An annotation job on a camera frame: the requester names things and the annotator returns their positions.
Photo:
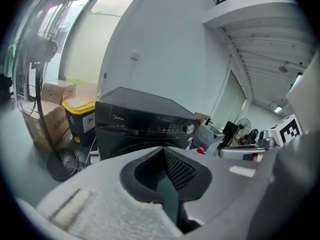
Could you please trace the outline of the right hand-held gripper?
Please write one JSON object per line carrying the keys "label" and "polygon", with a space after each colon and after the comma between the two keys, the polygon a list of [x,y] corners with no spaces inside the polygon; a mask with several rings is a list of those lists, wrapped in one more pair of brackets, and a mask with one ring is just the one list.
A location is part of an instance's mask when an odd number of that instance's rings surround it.
{"label": "right hand-held gripper", "polygon": [[283,118],[277,124],[259,134],[258,144],[228,146],[219,150],[218,156],[224,159],[256,162],[258,155],[266,151],[265,148],[282,147],[302,133],[297,117],[292,114]]}

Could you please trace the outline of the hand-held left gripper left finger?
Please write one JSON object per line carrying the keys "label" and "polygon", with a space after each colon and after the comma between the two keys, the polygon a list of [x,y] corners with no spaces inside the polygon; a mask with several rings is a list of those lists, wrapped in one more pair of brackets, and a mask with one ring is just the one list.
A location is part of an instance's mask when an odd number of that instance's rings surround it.
{"label": "hand-held left gripper left finger", "polygon": [[182,232],[159,203],[140,202],[122,186],[129,162],[155,148],[134,151],[88,166],[59,184],[36,210],[59,232],[57,240],[173,240]]}

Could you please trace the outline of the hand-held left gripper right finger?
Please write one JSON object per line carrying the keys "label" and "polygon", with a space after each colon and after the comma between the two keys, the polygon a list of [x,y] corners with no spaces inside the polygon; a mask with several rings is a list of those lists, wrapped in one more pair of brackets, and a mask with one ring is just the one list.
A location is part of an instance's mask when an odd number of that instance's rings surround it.
{"label": "hand-held left gripper right finger", "polygon": [[277,150],[260,162],[163,148],[166,173],[177,192],[178,228],[249,228],[267,188]]}

